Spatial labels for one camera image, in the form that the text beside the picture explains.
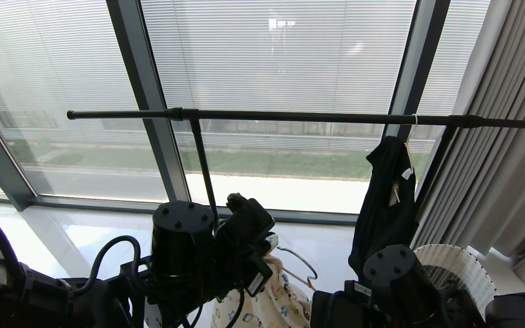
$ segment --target grass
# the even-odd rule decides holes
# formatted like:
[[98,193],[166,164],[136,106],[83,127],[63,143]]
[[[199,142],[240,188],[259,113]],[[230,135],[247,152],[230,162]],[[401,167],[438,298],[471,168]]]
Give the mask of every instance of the grass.
[[[368,152],[339,154],[225,150],[206,152],[210,171],[215,173],[352,179],[370,178],[371,164],[366,160],[367,154]],[[195,149],[180,149],[180,156],[186,171],[200,171],[200,162]],[[412,154],[417,177],[421,176],[428,156],[428,154]],[[156,169],[154,154],[148,148],[71,148],[46,164]]]

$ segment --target hanging clothes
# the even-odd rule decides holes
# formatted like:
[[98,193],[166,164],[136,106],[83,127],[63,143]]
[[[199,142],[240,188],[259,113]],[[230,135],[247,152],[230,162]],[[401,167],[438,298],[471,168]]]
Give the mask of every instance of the hanging clothes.
[[406,144],[398,137],[384,137],[367,155],[372,165],[370,185],[356,221],[348,264],[358,282],[368,257],[389,245],[408,245],[417,230],[414,191],[416,178]]
[[[279,236],[270,235],[270,250],[264,256],[273,276],[255,297],[245,295],[244,306],[233,328],[309,328],[311,303],[297,286],[290,284],[282,270],[283,262],[269,253],[279,244]],[[221,303],[214,301],[211,328],[225,328],[236,315],[240,294],[236,289]]]

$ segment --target curtain fold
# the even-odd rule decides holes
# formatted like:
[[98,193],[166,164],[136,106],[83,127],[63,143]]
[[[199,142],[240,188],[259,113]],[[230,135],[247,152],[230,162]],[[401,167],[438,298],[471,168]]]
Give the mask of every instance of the curtain fold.
[[[503,10],[501,3],[490,5],[488,26],[489,20],[499,24],[494,13]],[[487,37],[486,23],[476,48]],[[470,62],[470,68],[479,69],[479,64]],[[476,81],[464,78],[460,91],[468,83]],[[457,104],[467,104],[469,97],[458,95]],[[469,107],[462,109],[456,105],[454,112],[525,119],[525,1],[511,2],[481,83]],[[463,129],[443,165],[434,186],[436,196],[425,204],[415,245],[450,243],[481,253],[495,247],[512,255],[525,239],[525,130]]]

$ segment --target curtain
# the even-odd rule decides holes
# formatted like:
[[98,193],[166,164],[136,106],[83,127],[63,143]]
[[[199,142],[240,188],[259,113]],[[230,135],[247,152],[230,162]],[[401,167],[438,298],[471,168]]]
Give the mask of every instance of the curtain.
[[[525,119],[525,1],[492,1],[473,53],[454,113]],[[450,243],[481,253],[494,247],[507,256],[520,251],[525,129],[458,131],[420,223],[415,246]]]

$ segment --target white tag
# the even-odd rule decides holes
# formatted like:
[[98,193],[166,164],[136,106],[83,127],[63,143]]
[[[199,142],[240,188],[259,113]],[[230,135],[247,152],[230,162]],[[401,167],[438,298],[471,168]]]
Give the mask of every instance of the white tag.
[[402,177],[404,177],[404,180],[408,180],[408,178],[411,176],[412,174],[412,169],[411,168],[407,168],[403,173],[402,173]]
[[371,289],[364,287],[357,282],[354,282],[354,289],[356,289],[357,292],[360,292],[364,295],[371,296]]
[[258,285],[260,285],[263,280],[264,277],[260,272],[257,274],[256,277],[254,277],[254,279],[252,279],[250,286],[248,286],[248,291],[251,295],[254,295],[254,292],[257,291]]

